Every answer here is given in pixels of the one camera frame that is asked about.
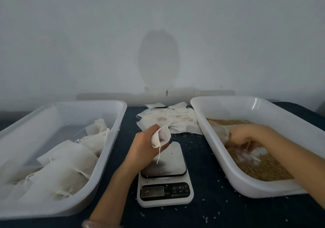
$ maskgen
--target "person's left hand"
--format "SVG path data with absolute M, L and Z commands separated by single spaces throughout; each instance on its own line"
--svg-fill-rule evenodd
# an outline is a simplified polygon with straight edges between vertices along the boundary
M 155 124 L 145 131 L 136 133 L 124 160 L 124 164 L 134 171 L 135 174 L 148 166 L 153 158 L 158 155 L 159 148 L 153 148 L 151 145 L 151 137 L 158 129 L 160 129 L 160 127 Z M 160 152 L 164 151 L 168 146 L 169 143 L 161 146 Z

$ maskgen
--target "scale platform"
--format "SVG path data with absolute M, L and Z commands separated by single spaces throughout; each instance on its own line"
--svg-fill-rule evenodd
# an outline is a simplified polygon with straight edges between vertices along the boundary
M 189 204 L 193 187 L 182 148 L 172 142 L 138 177 L 137 201 L 142 207 Z

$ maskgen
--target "pile of white pouches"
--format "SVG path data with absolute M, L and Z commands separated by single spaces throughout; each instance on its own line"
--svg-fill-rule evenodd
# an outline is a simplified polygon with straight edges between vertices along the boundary
M 0 200 L 36 203 L 66 199 L 82 189 L 91 177 L 110 129 L 103 119 L 85 127 L 87 135 L 64 141 L 37 160 L 44 166 L 25 179 L 0 188 Z
M 198 125 L 195 111 L 192 108 L 186 108 L 187 103 L 181 102 L 168 108 L 154 108 L 161 103 L 146 105 L 147 110 L 137 115 L 141 118 L 137 125 L 144 131 L 154 124 L 160 127 L 168 125 L 171 134 L 195 133 L 203 135 Z

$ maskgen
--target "dark blue tablecloth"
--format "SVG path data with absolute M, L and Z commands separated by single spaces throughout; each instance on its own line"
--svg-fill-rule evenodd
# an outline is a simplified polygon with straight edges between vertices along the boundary
M 325 118 L 288 102 L 276 105 L 325 130 Z M 136 114 L 144 107 L 128 107 L 94 201 L 70 217 L 2 221 L 1 228 L 80 227 L 105 191 L 114 171 L 124 160 L 134 135 L 140 131 Z M 0 129 L 11 123 L 0 123 Z M 308 195 L 250 199 L 235 192 L 205 140 L 196 134 L 174 135 L 181 144 L 194 189 L 194 199 L 185 205 L 145 209 L 136 201 L 137 179 L 128 193 L 122 225 L 125 227 L 324 227 L 325 211 Z M 202 216 L 208 217 L 208 223 Z

